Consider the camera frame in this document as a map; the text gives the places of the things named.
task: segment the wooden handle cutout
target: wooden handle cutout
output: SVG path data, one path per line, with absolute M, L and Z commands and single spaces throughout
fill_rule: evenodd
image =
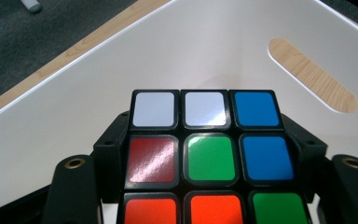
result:
M 281 38 L 272 39 L 268 51 L 276 63 L 304 84 L 330 109 L 342 113 L 356 111 L 356 97 L 289 42 Z

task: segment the gray carpet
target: gray carpet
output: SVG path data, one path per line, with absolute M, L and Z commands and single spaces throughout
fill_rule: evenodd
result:
M 0 0 L 0 95 L 135 1 L 40 0 L 31 14 L 20 0 Z M 322 1 L 358 22 L 356 5 Z

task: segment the blue sticker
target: blue sticker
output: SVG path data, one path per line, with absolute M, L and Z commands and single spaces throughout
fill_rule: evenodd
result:
M 253 180 L 294 178 L 286 142 L 280 136 L 246 136 L 243 153 L 247 174 Z
M 243 126 L 278 126 L 279 117 L 269 92 L 236 92 L 238 123 Z

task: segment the white surface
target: white surface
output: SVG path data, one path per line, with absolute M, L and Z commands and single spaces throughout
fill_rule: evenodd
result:
M 298 85 L 269 57 L 276 37 L 358 100 L 358 28 L 318 1 L 178 0 L 0 111 L 0 205 L 46 186 L 62 159 L 91 153 L 134 89 L 271 89 L 328 157 L 358 157 L 358 110 L 338 114 Z
M 188 92 L 185 98 L 187 125 L 226 125 L 226 108 L 221 92 Z
M 137 127 L 173 125 L 174 96 L 171 92 L 140 92 L 135 97 L 132 124 Z

